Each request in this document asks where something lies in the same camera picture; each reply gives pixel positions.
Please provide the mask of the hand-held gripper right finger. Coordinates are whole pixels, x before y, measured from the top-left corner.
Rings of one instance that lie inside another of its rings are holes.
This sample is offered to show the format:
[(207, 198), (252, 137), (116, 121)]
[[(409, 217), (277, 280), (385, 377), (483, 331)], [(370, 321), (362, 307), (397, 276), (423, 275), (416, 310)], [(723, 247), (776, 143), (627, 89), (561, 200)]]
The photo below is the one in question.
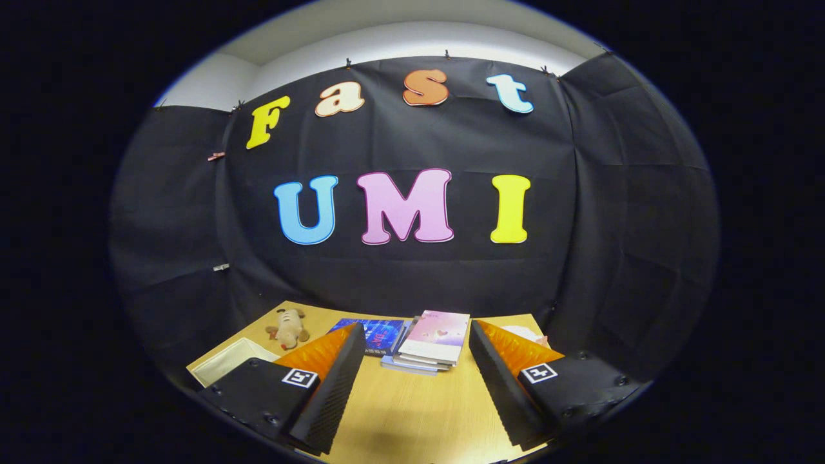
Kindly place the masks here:
[(483, 320), (469, 347), (510, 442), (524, 451), (576, 440), (645, 385), (587, 351), (562, 355)]

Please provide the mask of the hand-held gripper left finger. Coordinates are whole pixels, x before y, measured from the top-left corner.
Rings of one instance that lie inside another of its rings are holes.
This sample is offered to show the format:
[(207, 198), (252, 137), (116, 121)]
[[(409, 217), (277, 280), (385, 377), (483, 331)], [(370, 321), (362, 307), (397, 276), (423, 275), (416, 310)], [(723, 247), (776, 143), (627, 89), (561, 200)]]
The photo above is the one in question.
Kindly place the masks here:
[(262, 440), (327, 454), (366, 348), (348, 324), (269, 362), (248, 358), (197, 393), (200, 402)]

